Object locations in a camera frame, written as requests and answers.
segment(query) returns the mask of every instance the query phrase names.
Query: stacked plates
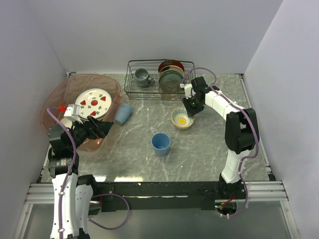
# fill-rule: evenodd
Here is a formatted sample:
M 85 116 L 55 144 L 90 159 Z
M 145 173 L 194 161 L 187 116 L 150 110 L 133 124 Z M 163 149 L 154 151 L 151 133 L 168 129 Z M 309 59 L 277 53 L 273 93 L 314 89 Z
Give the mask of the stacked plates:
M 166 60 L 159 66 L 159 92 L 179 93 L 184 77 L 184 66 L 176 60 Z

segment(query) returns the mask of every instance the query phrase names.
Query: mug handle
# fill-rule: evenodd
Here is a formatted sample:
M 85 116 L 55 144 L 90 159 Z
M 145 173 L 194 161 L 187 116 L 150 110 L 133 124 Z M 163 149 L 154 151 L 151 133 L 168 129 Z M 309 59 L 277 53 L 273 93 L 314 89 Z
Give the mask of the mug handle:
M 153 85 L 155 83 L 155 80 L 153 78 L 150 78 L 149 83 L 150 85 Z

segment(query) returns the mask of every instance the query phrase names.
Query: cup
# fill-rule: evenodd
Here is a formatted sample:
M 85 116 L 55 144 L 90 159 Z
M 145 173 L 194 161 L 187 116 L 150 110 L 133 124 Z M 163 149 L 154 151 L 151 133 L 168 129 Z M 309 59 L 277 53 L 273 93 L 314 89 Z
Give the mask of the cup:
M 152 146 L 156 156 L 163 157 L 170 145 L 170 138 L 166 133 L 156 133 L 152 137 Z
M 118 110 L 115 113 L 114 122 L 124 124 L 132 112 L 132 106 L 126 103 L 120 103 Z
M 153 85 L 155 83 L 155 80 L 150 77 L 149 72 L 143 68 L 136 70 L 134 80 L 140 87 L 147 87 L 148 85 Z

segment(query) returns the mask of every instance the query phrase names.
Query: black base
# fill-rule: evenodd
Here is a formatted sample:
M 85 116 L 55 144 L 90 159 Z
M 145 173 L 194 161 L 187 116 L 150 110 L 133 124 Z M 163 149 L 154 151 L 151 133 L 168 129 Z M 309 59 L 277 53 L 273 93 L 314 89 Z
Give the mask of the black base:
M 222 198 L 231 198 L 235 194 L 235 198 L 237 198 L 237 195 L 240 193 L 243 193 L 244 185 L 242 184 L 242 181 L 239 180 L 236 183 L 226 183 L 224 178 L 219 174 L 219 181 L 218 181 L 218 192 L 219 195 Z
M 105 182 L 97 183 L 97 187 L 97 195 L 111 191 L 125 196 L 131 210 L 185 208 L 215 210 L 215 200 L 228 200 L 234 193 L 235 199 L 246 197 L 241 187 L 236 187 L 236 191 L 232 192 L 228 191 L 230 188 L 219 191 L 220 182 Z M 120 198 L 107 196 L 102 199 L 102 212 L 126 209 L 125 203 Z
M 85 234 L 83 229 L 80 228 L 80 235 L 78 237 L 70 238 L 70 239 L 90 239 L 90 235 Z

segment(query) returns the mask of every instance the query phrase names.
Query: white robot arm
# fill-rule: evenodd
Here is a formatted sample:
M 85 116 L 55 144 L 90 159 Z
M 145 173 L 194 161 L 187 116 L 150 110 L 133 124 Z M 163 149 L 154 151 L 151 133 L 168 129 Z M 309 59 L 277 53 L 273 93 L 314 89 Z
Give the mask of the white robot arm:
M 82 122 L 78 117 L 78 105 L 61 107 L 60 111 L 65 111 L 64 117 L 73 122 L 69 133 L 76 147 L 87 138 L 105 138 L 113 125 L 91 116 L 88 116 L 88 121 Z M 54 219 L 50 239 L 90 239 L 87 221 L 90 200 L 96 193 L 95 179 L 93 175 L 78 177 L 79 155 L 73 158 L 73 145 L 60 125 L 53 126 L 48 133 L 52 146 L 48 154 L 48 168 L 54 188 Z
M 212 91 L 203 77 L 193 79 L 191 84 L 184 86 L 184 90 L 185 98 L 182 101 L 189 116 L 201 112 L 204 109 L 204 105 L 206 105 L 213 108 L 226 120 L 225 141 L 229 150 L 221 177 L 226 184 L 240 182 L 239 166 L 241 159 L 249 155 L 255 145 L 252 129 L 247 124 L 247 120 L 242 115 L 240 109 L 248 113 L 259 139 L 255 111 L 252 108 L 244 109 L 237 105 L 224 96 L 217 87 L 214 87 L 214 91 Z

